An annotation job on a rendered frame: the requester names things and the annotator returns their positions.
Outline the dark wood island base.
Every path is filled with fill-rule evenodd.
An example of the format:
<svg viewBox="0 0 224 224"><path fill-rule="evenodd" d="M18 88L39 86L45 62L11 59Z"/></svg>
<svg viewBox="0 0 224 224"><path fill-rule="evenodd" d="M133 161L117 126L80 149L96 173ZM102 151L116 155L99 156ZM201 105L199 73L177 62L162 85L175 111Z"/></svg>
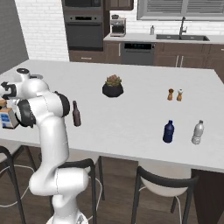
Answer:
<svg viewBox="0 0 224 224"><path fill-rule="evenodd" d="M199 224L219 224L224 213L224 173L192 169L198 176L193 197Z"/></svg>

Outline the dark wood wall cupboard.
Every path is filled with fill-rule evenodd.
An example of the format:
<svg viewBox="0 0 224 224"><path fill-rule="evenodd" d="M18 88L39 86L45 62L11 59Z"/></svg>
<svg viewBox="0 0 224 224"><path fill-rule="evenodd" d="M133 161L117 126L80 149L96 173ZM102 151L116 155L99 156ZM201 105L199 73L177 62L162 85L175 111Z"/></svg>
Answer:
<svg viewBox="0 0 224 224"><path fill-rule="evenodd" d="M132 11L134 0L106 0L106 9L108 11Z"/></svg>

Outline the dark grey dishwasher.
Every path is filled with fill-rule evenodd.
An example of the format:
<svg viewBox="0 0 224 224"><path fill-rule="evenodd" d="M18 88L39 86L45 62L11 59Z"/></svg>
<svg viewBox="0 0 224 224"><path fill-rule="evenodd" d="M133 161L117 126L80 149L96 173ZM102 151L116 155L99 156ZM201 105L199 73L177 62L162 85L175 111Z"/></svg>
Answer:
<svg viewBox="0 0 224 224"><path fill-rule="evenodd" d="M155 44L153 42L124 42L122 63L124 65L152 66Z"/></svg>

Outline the dark wood base cupboards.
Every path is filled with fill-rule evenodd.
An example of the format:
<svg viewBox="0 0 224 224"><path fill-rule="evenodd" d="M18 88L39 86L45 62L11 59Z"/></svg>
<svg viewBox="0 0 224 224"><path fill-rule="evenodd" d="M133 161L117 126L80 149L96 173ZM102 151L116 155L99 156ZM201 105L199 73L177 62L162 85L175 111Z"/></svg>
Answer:
<svg viewBox="0 0 224 224"><path fill-rule="evenodd" d="M224 83L224 44L156 43L154 66L213 69Z"/></svg>
<svg viewBox="0 0 224 224"><path fill-rule="evenodd" d="M104 41L102 51L75 51L69 50L69 59L72 62L89 63L122 63L122 43L117 41Z"/></svg>

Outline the plant in black pot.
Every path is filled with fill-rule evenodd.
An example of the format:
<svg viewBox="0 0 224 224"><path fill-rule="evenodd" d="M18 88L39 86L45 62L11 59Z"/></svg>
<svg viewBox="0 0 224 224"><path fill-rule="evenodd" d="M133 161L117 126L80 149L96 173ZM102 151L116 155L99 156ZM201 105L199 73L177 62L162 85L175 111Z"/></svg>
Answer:
<svg viewBox="0 0 224 224"><path fill-rule="evenodd" d="M102 93L107 97L118 97L123 93L122 80L116 74L109 76L102 87Z"/></svg>

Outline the dark built-in microwave oven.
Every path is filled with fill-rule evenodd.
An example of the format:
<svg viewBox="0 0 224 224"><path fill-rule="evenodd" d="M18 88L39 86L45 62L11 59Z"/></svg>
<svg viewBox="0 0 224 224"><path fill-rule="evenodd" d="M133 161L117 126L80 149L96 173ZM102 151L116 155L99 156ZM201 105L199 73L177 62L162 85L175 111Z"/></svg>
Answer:
<svg viewBox="0 0 224 224"><path fill-rule="evenodd" d="M102 0L61 0L67 10L99 11L102 8Z"/></svg>

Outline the dark sink basin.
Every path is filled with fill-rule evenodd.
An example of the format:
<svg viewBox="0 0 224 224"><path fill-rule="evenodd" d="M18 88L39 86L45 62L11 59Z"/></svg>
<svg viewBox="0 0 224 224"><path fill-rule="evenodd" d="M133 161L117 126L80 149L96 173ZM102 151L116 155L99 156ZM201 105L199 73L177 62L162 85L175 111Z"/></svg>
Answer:
<svg viewBox="0 0 224 224"><path fill-rule="evenodd" d="M170 40L189 40L189 41L210 41L207 36L201 35L169 35L169 34L157 34L156 39L170 39Z"/></svg>

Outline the dark sink tap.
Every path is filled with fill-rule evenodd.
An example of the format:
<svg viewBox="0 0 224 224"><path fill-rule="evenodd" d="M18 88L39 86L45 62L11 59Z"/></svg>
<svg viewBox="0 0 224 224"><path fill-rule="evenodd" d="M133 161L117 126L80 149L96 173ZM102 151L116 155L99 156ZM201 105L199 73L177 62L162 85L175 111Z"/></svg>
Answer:
<svg viewBox="0 0 224 224"><path fill-rule="evenodd" d="M186 20L186 17L182 17L182 20L181 20L181 26L179 28L179 36L181 36L183 33L186 33L187 31L187 27L184 28L184 22Z"/></svg>

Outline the clear plastic bottle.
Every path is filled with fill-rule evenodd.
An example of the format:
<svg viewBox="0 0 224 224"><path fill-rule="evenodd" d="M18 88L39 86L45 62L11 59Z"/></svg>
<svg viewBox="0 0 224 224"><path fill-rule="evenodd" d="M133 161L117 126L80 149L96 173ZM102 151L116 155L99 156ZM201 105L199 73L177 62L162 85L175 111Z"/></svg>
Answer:
<svg viewBox="0 0 224 224"><path fill-rule="evenodd" d="M195 126L194 132L192 135L193 144L200 144L200 140L201 140L203 132L204 132L204 123L202 120L199 120L199 123Z"/></svg>

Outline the white box with blue squares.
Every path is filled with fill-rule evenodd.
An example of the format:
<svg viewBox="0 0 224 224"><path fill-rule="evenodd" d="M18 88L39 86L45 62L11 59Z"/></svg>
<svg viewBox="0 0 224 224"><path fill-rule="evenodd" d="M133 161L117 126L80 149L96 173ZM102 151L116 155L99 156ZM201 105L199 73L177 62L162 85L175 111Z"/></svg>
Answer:
<svg viewBox="0 0 224 224"><path fill-rule="evenodd" d="M18 120L12 108L0 109L0 121L4 129L15 129L18 126Z"/></svg>

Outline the window with grey blinds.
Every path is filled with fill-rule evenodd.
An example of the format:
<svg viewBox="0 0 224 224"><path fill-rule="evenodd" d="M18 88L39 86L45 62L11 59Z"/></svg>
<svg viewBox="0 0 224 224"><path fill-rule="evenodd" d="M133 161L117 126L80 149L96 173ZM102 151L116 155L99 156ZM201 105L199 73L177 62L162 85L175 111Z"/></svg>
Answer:
<svg viewBox="0 0 224 224"><path fill-rule="evenodd" d="M224 21L224 0L137 0L138 20Z"/></svg>

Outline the blue plastic bottle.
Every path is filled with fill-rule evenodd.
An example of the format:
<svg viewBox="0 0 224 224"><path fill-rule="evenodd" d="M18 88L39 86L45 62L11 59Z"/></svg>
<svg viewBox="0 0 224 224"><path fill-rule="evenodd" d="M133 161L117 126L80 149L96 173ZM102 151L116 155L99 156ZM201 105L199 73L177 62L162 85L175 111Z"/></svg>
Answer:
<svg viewBox="0 0 224 224"><path fill-rule="evenodd" d="M163 135L163 141L165 143L171 143L172 137L174 133L174 126L172 123L172 120L170 120L165 126L164 126L164 135Z"/></svg>

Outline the silver coffee machine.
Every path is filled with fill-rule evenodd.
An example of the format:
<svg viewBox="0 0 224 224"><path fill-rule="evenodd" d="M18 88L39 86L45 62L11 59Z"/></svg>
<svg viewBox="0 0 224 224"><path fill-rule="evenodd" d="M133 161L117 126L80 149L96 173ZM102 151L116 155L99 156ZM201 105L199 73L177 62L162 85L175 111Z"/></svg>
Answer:
<svg viewBox="0 0 224 224"><path fill-rule="evenodd" d="M110 20L111 37L124 37L126 34L126 18L119 15L112 15Z"/></svg>

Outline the brown glass bottle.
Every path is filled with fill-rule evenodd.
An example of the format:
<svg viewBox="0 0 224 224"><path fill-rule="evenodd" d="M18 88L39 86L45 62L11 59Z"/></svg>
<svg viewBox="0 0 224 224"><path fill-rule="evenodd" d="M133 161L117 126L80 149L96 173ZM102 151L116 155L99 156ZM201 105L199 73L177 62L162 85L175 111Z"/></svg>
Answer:
<svg viewBox="0 0 224 224"><path fill-rule="evenodd" d="M81 115L76 101L73 101L73 125L76 127L81 126Z"/></svg>

